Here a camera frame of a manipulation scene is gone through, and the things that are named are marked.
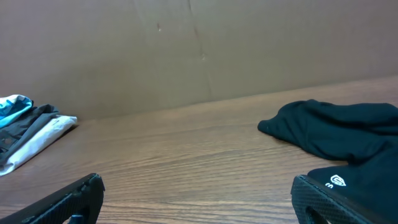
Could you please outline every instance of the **stack of folded clothes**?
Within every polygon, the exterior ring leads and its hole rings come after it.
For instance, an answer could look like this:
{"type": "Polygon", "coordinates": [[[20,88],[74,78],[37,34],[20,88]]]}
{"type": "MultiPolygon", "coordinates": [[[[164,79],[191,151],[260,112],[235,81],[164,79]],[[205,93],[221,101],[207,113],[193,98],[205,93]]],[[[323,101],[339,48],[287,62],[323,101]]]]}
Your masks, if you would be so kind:
{"type": "Polygon", "coordinates": [[[23,165],[76,122],[52,105],[33,107],[26,96],[0,98],[0,176],[23,165]]]}

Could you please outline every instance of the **white cloth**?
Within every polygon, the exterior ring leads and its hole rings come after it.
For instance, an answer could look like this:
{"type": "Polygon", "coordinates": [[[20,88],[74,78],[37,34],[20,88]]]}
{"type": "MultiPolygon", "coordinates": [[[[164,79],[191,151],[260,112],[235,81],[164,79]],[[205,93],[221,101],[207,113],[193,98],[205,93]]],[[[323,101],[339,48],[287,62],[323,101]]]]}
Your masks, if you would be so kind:
{"type": "Polygon", "coordinates": [[[56,116],[18,149],[0,169],[0,176],[9,174],[30,158],[41,152],[77,122],[73,116],[56,116]]]}

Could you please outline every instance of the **dark fabric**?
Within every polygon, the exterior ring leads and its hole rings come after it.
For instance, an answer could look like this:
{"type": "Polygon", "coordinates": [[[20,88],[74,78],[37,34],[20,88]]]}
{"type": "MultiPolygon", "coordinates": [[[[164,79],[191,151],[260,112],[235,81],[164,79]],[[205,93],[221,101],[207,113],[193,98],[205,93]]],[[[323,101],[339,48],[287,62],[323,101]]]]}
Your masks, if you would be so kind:
{"type": "Polygon", "coordinates": [[[315,100],[282,107],[258,130],[347,166],[308,176],[398,223],[398,108],[387,103],[338,106],[315,100]]]}
{"type": "Polygon", "coordinates": [[[0,165],[58,113],[52,105],[34,107],[13,123],[0,128],[0,165]]]}

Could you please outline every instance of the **clothing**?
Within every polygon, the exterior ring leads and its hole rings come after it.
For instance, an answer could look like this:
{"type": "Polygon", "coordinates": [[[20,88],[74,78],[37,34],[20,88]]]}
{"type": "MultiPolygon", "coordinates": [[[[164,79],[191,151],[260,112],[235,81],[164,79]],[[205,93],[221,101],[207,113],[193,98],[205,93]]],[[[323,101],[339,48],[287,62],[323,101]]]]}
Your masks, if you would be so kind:
{"type": "Polygon", "coordinates": [[[22,95],[11,95],[0,98],[0,128],[15,121],[21,114],[31,108],[32,101],[22,95]]]}
{"type": "Polygon", "coordinates": [[[3,168],[0,169],[0,176],[6,175],[30,158],[41,152],[66,130],[77,122],[76,117],[59,116],[51,119],[40,131],[35,133],[21,148],[9,157],[3,168]]]}
{"type": "Polygon", "coordinates": [[[398,108],[387,103],[338,106],[315,100],[283,106],[258,130],[304,151],[347,166],[308,176],[340,195],[398,223],[398,108]]]}
{"type": "Polygon", "coordinates": [[[0,165],[58,113],[52,105],[34,107],[13,123],[0,128],[0,165]]]}

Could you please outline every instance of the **gray cloth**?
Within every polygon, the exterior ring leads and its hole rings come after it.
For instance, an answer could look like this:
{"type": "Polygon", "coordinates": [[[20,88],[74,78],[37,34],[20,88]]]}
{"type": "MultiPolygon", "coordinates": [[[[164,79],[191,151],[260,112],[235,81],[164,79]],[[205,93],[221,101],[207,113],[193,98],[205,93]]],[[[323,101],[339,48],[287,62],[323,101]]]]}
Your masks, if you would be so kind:
{"type": "Polygon", "coordinates": [[[0,128],[0,166],[57,114],[56,107],[42,105],[31,108],[13,123],[0,128]]]}

